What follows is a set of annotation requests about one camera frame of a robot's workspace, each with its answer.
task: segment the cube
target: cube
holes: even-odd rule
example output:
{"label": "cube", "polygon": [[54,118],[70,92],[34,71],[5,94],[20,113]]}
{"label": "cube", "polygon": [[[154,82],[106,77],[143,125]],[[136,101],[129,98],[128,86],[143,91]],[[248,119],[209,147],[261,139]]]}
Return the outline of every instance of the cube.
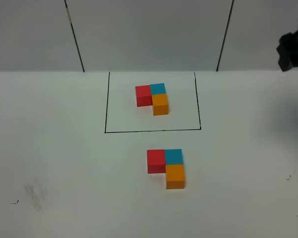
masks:
{"label": "cube", "polygon": [[165,150],[166,165],[183,165],[183,155],[181,149]]}
{"label": "cube", "polygon": [[148,174],[165,173],[164,150],[147,150]]}
{"label": "cube", "polygon": [[137,107],[151,106],[151,90],[150,85],[136,86]]}
{"label": "cube", "polygon": [[164,83],[156,83],[150,85],[151,95],[165,94]]}
{"label": "cube", "polygon": [[165,166],[166,189],[183,189],[185,187],[184,165]]}
{"label": "cube", "polygon": [[169,102],[166,94],[152,95],[152,110],[154,116],[169,114]]}

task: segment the black object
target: black object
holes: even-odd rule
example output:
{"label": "black object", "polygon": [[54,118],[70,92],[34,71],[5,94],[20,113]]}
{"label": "black object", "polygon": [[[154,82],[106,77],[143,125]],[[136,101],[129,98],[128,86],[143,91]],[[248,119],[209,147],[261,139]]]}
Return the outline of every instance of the black object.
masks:
{"label": "black object", "polygon": [[298,30],[280,38],[277,52],[280,56],[278,64],[283,72],[298,67]]}

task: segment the white surface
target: white surface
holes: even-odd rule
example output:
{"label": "white surface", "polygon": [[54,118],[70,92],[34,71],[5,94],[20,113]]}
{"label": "white surface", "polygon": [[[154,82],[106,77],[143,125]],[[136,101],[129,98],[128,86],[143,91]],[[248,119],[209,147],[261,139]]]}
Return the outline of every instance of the white surface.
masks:
{"label": "white surface", "polygon": [[298,0],[236,0],[220,70],[280,70],[279,39],[297,30]]}
{"label": "white surface", "polygon": [[0,71],[82,71],[63,0],[0,0]]}
{"label": "white surface", "polygon": [[87,71],[215,71],[231,1],[67,3]]}
{"label": "white surface", "polygon": [[[136,86],[164,83],[169,114],[153,116],[152,106],[137,107]],[[199,129],[193,72],[110,73],[106,132]]]}
{"label": "white surface", "polygon": [[[285,75],[197,73],[202,130],[104,134],[108,73],[0,74],[0,238],[298,238]],[[152,148],[182,148],[184,190],[146,173]]]}

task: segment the black line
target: black line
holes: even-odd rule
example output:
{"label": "black line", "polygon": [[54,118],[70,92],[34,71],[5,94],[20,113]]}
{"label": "black line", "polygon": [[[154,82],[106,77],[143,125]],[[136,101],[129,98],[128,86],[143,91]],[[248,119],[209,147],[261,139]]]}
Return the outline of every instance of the black line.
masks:
{"label": "black line", "polygon": [[232,0],[232,5],[230,6],[230,10],[229,10],[227,25],[226,25],[226,29],[225,29],[225,34],[224,34],[224,39],[223,39],[223,43],[222,43],[221,53],[220,53],[219,62],[218,62],[218,66],[217,66],[217,72],[219,70],[219,66],[220,66],[220,62],[221,62],[221,58],[222,58],[223,48],[224,48],[226,35],[227,35],[227,30],[228,30],[228,26],[229,26],[229,22],[230,22],[230,16],[232,15],[232,11],[233,11],[234,2],[235,2],[235,0]]}
{"label": "black line", "polygon": [[105,133],[106,133],[106,127],[107,127],[107,112],[108,112],[108,98],[109,98],[109,78],[110,78],[110,72],[109,72],[109,74],[108,74],[108,88],[107,88],[107,105],[106,105]]}
{"label": "black line", "polygon": [[195,92],[197,94],[197,104],[198,104],[199,122],[200,122],[200,130],[201,130],[200,106],[199,106],[199,98],[198,98],[197,78],[195,76],[195,72],[194,72],[194,82],[195,82]]}
{"label": "black line", "polygon": [[81,68],[83,69],[83,72],[85,72],[83,61],[81,60],[81,56],[80,56],[80,52],[79,52],[79,48],[78,48],[78,44],[77,44],[77,40],[76,40],[76,36],[75,36],[75,32],[74,32],[72,20],[71,20],[71,17],[70,17],[70,11],[69,11],[69,8],[68,8],[68,4],[66,3],[66,0],[64,0],[64,3],[65,3],[65,7],[66,7],[66,12],[67,12],[68,17],[69,17],[69,21],[70,21],[70,25],[71,25],[73,37],[74,37],[74,40],[75,40],[75,45],[76,45],[76,49],[77,49],[77,52],[78,52],[78,56],[79,56],[79,60],[80,60],[80,65],[81,65]]}
{"label": "black line", "polygon": [[113,133],[135,133],[135,132],[157,132],[157,131],[189,131],[189,130],[201,130],[200,128],[197,129],[174,129],[174,130],[135,130],[135,131],[109,131],[105,132],[106,134],[113,134]]}

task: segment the black rectangle outline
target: black rectangle outline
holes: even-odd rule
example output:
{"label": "black rectangle outline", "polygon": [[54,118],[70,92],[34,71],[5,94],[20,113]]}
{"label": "black rectangle outline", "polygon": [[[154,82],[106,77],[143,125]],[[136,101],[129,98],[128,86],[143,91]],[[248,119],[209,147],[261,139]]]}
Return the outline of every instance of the black rectangle outline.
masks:
{"label": "black rectangle outline", "polygon": [[197,95],[197,105],[198,105],[198,114],[199,114],[199,123],[200,128],[197,129],[172,129],[172,130],[133,130],[133,131],[106,131],[107,127],[107,113],[108,113],[108,98],[109,98],[109,80],[110,80],[110,72],[108,73],[108,88],[107,88],[107,105],[106,105],[106,118],[105,118],[105,134],[114,134],[114,133],[136,133],[136,132],[157,132],[157,131],[190,131],[190,130],[201,130],[201,117],[200,117],[200,106],[199,106],[199,98],[198,98],[198,89],[197,89],[197,78],[194,73],[194,82],[195,82],[195,93]]}

